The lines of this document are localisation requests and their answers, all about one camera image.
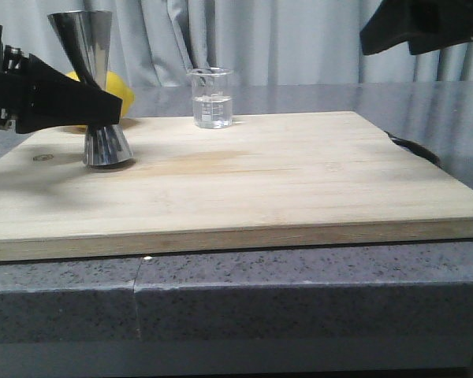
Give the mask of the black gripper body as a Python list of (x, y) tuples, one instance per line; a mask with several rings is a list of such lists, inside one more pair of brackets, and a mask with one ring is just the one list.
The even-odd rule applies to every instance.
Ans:
[(17, 47), (2, 43), (0, 25), (0, 130), (29, 134), (24, 111), (27, 103), (28, 58)]

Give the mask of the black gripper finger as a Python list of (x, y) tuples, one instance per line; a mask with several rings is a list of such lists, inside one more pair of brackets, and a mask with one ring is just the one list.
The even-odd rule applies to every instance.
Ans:
[(410, 12), (412, 55), (473, 42), (473, 1), (414, 1)]
[(379, 54), (422, 35), (422, 11), (421, 1), (382, 1), (359, 33), (363, 54)]
[(20, 61), (24, 93), (15, 131), (29, 134), (66, 125), (116, 124), (122, 100), (73, 80), (31, 54)]

